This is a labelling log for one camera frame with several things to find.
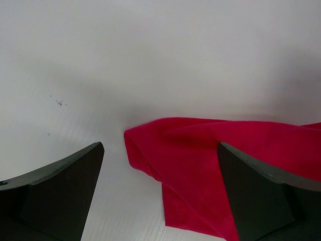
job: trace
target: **folded cloth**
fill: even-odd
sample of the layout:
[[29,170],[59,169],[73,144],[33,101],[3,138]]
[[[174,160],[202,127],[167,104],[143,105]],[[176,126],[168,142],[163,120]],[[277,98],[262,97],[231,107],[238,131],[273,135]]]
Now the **folded cloth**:
[[321,181],[321,123],[165,118],[124,133],[133,168],[162,183],[165,224],[238,241],[224,188],[217,145],[299,176]]

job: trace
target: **white surface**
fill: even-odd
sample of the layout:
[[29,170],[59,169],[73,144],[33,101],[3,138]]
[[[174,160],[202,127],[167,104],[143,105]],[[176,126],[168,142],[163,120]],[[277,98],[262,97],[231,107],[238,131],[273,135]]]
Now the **white surface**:
[[319,122],[320,9],[318,0],[1,1],[0,180],[101,141],[83,240],[215,240],[164,227],[161,186],[130,168],[122,133],[166,116]]

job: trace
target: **towel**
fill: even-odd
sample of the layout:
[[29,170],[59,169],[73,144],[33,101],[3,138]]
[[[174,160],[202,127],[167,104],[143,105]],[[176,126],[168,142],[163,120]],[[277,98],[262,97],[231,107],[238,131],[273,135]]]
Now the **towel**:
[[166,226],[227,241],[239,238],[217,159],[219,142],[321,181],[321,123],[173,117],[126,130],[124,140],[130,165],[162,183]]

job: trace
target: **black plastic part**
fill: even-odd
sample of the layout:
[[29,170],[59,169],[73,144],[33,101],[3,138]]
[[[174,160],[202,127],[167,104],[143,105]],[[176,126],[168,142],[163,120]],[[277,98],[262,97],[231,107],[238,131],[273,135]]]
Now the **black plastic part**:
[[321,240],[321,183],[220,143],[218,160],[240,241]]
[[103,155],[103,145],[94,143],[0,182],[0,240],[80,241]]

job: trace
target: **gray surface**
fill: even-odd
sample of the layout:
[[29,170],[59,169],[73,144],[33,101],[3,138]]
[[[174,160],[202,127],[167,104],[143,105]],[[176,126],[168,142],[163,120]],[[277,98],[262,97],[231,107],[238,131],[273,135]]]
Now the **gray surface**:
[[320,121],[320,9],[317,0],[1,1],[0,180],[101,141],[83,240],[213,240],[164,227],[161,186],[129,167],[122,133],[176,115]]

